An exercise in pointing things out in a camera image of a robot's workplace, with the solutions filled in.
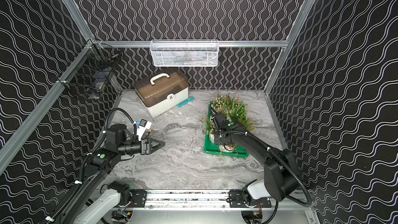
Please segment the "red flower potted plant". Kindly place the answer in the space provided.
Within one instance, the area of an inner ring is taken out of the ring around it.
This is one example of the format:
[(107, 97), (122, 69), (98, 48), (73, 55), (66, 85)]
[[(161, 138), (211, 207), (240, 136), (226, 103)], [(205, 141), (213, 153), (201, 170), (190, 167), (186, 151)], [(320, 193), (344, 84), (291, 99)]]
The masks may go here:
[(221, 156), (232, 156), (237, 154), (236, 145), (219, 145), (219, 151)]

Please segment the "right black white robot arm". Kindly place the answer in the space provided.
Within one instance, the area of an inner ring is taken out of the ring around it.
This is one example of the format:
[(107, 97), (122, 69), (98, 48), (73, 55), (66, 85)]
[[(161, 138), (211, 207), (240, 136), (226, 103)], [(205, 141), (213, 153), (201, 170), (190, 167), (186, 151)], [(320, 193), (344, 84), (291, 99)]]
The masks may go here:
[(292, 152), (265, 143), (249, 132), (238, 120), (229, 121), (212, 106), (209, 107), (209, 114), (209, 119), (215, 126), (216, 144), (236, 144), (249, 152), (263, 166), (264, 178), (255, 180), (243, 188), (243, 198), (247, 204), (262, 198), (273, 198), (277, 202), (288, 198), (304, 207), (312, 206), (311, 195), (299, 176)]

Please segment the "pink red flower plant pot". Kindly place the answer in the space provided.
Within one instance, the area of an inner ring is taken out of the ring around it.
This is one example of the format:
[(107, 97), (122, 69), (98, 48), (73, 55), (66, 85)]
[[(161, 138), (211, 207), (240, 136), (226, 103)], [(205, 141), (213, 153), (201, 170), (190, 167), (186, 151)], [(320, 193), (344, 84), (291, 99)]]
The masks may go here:
[(205, 126), (205, 133), (211, 143), (215, 144), (215, 124), (210, 119), (210, 116), (201, 118), (201, 123)]

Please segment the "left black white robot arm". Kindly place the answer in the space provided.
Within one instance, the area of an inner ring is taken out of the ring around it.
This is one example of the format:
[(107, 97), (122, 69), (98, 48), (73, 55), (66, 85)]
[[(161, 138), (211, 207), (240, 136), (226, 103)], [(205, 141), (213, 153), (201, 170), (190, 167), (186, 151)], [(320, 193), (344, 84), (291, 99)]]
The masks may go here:
[(132, 121), (133, 131), (125, 124), (108, 125), (105, 122), (104, 135), (94, 150), (84, 158), (77, 180), (61, 202), (42, 220), (43, 224), (72, 224), (86, 205), (97, 186), (122, 160), (122, 156), (136, 154), (150, 155), (163, 148), (165, 142), (139, 133), (147, 129), (149, 122)]

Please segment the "green grass potted plant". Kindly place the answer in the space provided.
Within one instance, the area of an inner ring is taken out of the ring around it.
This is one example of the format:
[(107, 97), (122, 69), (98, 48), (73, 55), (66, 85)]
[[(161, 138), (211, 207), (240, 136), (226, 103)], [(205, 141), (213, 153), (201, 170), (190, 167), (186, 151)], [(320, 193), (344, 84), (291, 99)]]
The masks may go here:
[(227, 113), (230, 120), (237, 120), (248, 131), (255, 129), (253, 119), (247, 117), (248, 111), (245, 104), (239, 97), (228, 97)]

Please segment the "green plastic storage tray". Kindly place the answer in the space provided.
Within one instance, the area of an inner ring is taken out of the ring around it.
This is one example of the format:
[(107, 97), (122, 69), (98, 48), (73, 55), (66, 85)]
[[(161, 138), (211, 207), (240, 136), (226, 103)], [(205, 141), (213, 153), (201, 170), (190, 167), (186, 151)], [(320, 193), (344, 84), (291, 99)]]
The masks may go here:
[(206, 123), (206, 134), (204, 141), (204, 152), (208, 155), (214, 156), (226, 156), (226, 157), (234, 157), (234, 158), (247, 158), (249, 153), (244, 150), (242, 147), (233, 144), (233, 145), (216, 145), (214, 141), (214, 135), (211, 131), (211, 113), (210, 109), (208, 109), (208, 116), (202, 120), (203, 123)]

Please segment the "pink flower potted plant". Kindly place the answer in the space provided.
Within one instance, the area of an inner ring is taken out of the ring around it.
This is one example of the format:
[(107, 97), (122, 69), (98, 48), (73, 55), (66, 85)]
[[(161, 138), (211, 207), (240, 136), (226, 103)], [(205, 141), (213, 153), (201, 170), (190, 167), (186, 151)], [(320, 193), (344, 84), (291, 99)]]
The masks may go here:
[(229, 109), (229, 97), (219, 93), (210, 105), (218, 113), (227, 111)]

